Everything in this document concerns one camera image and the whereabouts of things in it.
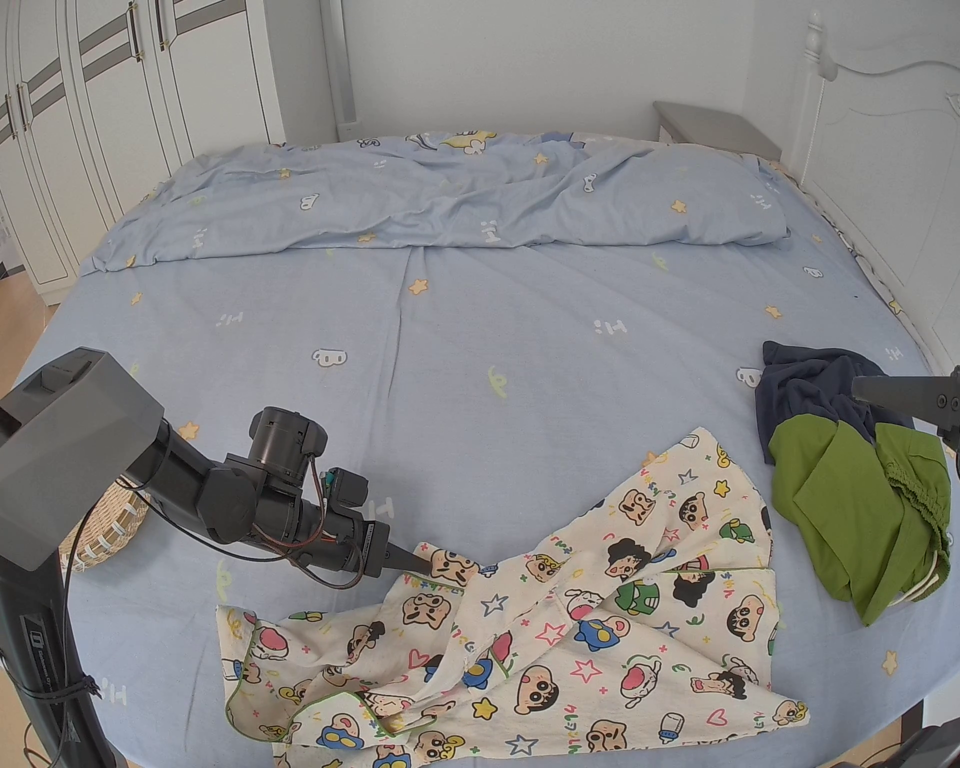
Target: clothing pile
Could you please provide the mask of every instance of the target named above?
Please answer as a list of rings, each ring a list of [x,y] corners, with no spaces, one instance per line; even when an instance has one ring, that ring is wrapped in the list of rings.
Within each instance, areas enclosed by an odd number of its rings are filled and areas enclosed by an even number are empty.
[[[865,625],[923,600],[949,574],[950,481],[940,441],[911,419],[852,398],[884,375],[845,349],[763,345],[756,425],[775,461],[776,510],[796,524],[830,596]]]
[[[227,718],[282,768],[713,744],[794,725],[771,692],[766,506],[705,429],[534,549],[430,544],[382,605],[217,613]],[[326,750],[334,750],[331,755]]]

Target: pink star outline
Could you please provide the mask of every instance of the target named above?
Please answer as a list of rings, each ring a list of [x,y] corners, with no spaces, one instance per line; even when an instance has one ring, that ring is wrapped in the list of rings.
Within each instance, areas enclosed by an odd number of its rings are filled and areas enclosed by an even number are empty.
[[[589,683],[590,678],[595,678],[597,675],[603,674],[602,670],[593,666],[593,659],[588,659],[586,662],[574,660],[573,663],[577,665],[577,668],[574,669],[570,675],[580,678],[584,683]]]
[[[564,639],[565,631],[565,624],[560,624],[555,627],[549,621],[545,621],[543,622],[543,632],[541,632],[539,635],[534,635],[534,637],[537,640],[544,640],[547,645],[553,648],[554,645]]]

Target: cartoon print on blanket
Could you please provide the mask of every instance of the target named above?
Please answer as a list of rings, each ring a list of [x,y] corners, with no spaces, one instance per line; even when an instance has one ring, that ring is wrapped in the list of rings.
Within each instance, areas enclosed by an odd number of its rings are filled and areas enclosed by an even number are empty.
[[[806,705],[772,691],[766,507],[706,446],[707,430],[687,435],[496,567],[422,544],[430,575],[401,575],[381,605],[276,624],[221,606],[229,722],[290,768],[672,748],[805,725]]]

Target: dark gray garment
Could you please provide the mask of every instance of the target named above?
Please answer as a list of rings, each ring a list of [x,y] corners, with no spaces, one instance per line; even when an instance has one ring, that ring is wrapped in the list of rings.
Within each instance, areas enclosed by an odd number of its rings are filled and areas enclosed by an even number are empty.
[[[851,395],[855,376],[885,376],[873,360],[848,349],[811,349],[763,342],[763,376],[756,385],[756,431],[767,464],[767,444],[777,425],[799,414],[845,421],[872,443],[876,424],[885,421],[913,429],[907,416],[857,402]]]

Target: headboard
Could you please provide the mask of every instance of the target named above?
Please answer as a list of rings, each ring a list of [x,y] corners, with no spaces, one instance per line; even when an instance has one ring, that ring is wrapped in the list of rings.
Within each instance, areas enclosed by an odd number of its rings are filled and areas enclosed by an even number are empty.
[[[960,4],[810,13],[781,161],[960,364]]]

